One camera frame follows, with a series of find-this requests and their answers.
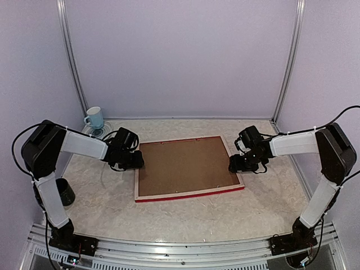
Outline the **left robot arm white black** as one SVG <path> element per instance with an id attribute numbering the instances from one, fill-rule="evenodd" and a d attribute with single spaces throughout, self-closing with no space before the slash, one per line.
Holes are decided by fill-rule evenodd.
<path id="1" fill-rule="evenodd" d="M 73 253 L 93 255 L 98 240 L 76 235 L 67 216 L 56 184 L 56 164 L 62 152 L 101 160 L 117 172 L 140 169 L 145 162 L 138 150 L 140 140 L 132 131 L 119 128 L 103 140 L 44 120 L 32 127 L 34 132 L 21 148 L 25 167 L 34 179 L 35 190 L 51 228 L 49 245 Z"/>

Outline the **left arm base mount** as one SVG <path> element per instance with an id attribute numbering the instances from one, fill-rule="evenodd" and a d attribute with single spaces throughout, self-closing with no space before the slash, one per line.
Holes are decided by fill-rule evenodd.
<path id="1" fill-rule="evenodd" d="M 82 235 L 72 235 L 67 239 L 51 237 L 49 245 L 60 250 L 93 257 L 97 249 L 98 239 Z"/>

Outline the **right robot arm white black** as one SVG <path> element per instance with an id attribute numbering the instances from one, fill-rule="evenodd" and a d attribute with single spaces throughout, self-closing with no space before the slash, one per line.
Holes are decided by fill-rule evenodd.
<path id="1" fill-rule="evenodd" d="M 357 161 L 357 153 L 340 125 L 330 123 L 319 128 L 273 136 L 261 134 L 252 125 L 238 134 L 234 144 L 239 154 L 229 159 L 228 170 L 232 173 L 259 174 L 260 165 L 265 168 L 270 159 L 280 156 L 319 156 L 321 180 L 308 206 L 295 220 L 290 234 L 273 236 L 269 240 L 275 254 L 316 245 L 314 229 L 335 203 L 343 182 Z"/>

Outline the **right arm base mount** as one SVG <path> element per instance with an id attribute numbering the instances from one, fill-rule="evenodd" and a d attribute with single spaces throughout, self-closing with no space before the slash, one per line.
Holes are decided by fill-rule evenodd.
<path id="1" fill-rule="evenodd" d="M 307 249 L 311 246 L 316 246 L 318 244 L 318 241 L 314 236 L 311 236 L 307 240 L 299 240 L 296 239 L 292 234 L 286 234 L 281 236 L 275 235 L 271 237 L 268 241 L 273 256 Z"/>

